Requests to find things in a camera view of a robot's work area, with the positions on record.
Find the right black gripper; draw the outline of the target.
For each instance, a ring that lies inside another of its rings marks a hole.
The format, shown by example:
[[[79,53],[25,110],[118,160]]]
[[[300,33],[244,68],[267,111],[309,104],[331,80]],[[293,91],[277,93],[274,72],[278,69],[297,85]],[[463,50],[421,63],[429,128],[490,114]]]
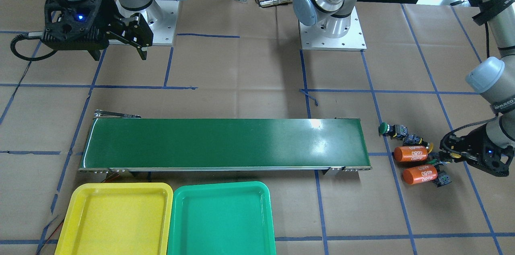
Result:
[[[147,60],[153,32],[142,14],[123,17],[115,0],[46,0],[41,41],[53,50],[86,50],[99,61],[111,39],[136,48]]]

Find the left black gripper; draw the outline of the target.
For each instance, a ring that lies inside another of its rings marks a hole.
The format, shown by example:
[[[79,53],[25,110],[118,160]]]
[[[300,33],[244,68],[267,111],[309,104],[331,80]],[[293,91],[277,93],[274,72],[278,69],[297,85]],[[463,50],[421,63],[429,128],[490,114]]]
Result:
[[[487,136],[487,125],[482,125],[465,136],[449,132],[440,141],[440,153],[454,162],[470,166],[496,177],[509,176],[514,157],[512,145],[498,146]]]

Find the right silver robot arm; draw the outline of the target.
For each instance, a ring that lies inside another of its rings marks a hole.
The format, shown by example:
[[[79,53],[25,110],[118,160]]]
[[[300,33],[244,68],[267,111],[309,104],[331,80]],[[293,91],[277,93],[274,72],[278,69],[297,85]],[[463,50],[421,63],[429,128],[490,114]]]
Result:
[[[155,45],[171,45],[184,0],[46,0],[39,39],[53,53],[85,50],[98,61],[113,40],[136,49],[142,60]]]

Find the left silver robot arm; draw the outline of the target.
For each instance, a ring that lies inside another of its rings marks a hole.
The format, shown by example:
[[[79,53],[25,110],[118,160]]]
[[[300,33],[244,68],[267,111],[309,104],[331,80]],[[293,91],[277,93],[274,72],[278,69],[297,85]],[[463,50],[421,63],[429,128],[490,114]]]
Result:
[[[293,0],[299,23],[322,26],[323,36],[337,39],[343,30],[329,34],[329,23],[350,15],[357,0]],[[473,123],[465,136],[451,130],[440,141],[440,156],[496,177],[507,177],[514,158],[514,0],[477,0],[479,13],[472,17],[484,26],[486,59],[466,76],[469,86],[490,105],[494,118]]]

